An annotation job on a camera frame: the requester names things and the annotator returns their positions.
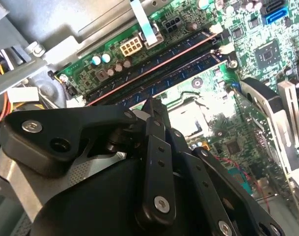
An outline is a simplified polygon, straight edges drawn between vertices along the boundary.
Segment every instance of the sata port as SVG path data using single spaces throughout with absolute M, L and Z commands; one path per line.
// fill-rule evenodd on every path
M 278 9 L 284 7 L 285 0 L 271 0 L 270 2 L 264 4 L 264 6 L 261 9 L 262 15 L 268 15 L 271 14 Z

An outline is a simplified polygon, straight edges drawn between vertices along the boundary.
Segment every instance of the motherboard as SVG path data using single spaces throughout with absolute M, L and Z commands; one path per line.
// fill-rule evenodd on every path
M 253 196 L 267 179 L 299 221 L 290 180 L 299 117 L 292 121 L 284 100 L 269 113 L 259 105 L 265 101 L 244 93 L 256 85 L 271 103 L 287 92 L 299 112 L 299 0 L 173 0 L 148 20 L 156 43 L 136 24 L 56 75 L 88 106 L 141 109 L 148 97 L 160 98 L 191 149 L 210 150 Z M 279 140 L 287 125 L 275 121 L 279 112 L 293 140 L 286 130 Z

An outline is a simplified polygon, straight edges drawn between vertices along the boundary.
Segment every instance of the blue sata port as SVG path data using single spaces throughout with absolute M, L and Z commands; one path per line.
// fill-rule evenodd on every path
M 267 16 L 262 16 L 263 23 L 264 25 L 270 25 L 271 23 L 286 15 L 288 15 L 288 7 L 285 6 Z

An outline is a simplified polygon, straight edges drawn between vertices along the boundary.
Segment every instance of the ram module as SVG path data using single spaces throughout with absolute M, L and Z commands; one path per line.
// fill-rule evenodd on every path
M 175 69 L 172 73 L 165 75 L 159 81 L 146 88 L 139 87 L 138 92 L 123 101 L 118 101 L 117 104 L 123 104 L 126 107 L 135 106 L 145 101 L 148 97 L 156 97 L 167 89 L 225 62 L 227 62 L 227 59 L 223 55 L 207 53 L 194 59 L 191 63 L 187 63 L 184 66 Z
M 122 74 L 118 78 L 114 78 L 110 83 L 107 83 L 104 86 L 101 86 L 95 91 L 89 93 L 86 96 L 88 106 L 122 89 L 123 87 L 147 75 L 148 73 L 167 65 L 171 61 L 186 54 L 187 52 L 190 52 L 191 50 L 199 47 L 203 43 L 215 38 L 216 36 L 217 34 L 213 34 L 208 30 L 200 31 L 199 33 L 188 37 L 178 44 L 167 48 L 160 54 L 152 56 L 145 63 L 130 68 L 126 73 Z

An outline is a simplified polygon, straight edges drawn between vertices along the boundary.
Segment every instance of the silver screw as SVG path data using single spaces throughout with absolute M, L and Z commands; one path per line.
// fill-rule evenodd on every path
M 170 211 L 169 202 L 162 196 L 155 197 L 154 204 L 156 209 L 162 213 L 168 213 Z
M 235 69 L 238 67 L 238 62 L 236 60 L 232 60 L 229 62 L 229 68 Z
M 174 131 L 174 133 L 176 136 L 181 137 L 181 133 L 179 131 L 176 130 L 176 131 Z
M 224 235 L 226 235 L 226 236 L 232 236 L 232 230 L 231 230 L 231 228 L 229 227 L 229 225 L 226 222 L 220 220 L 218 222 L 218 225 L 219 225 L 219 228 L 220 228 L 221 232 Z
M 208 156 L 208 153 L 207 153 L 206 151 L 201 150 L 200 152 L 201 152 L 204 156 Z
M 38 121 L 27 120 L 22 124 L 22 129 L 28 133 L 39 133 L 42 130 L 42 125 Z
M 276 228 L 275 225 L 271 224 L 271 229 L 277 236 L 281 236 L 281 233 L 279 232 L 279 230 Z
M 125 112 L 124 115 L 126 115 L 128 118 L 132 118 L 133 116 L 129 112 Z

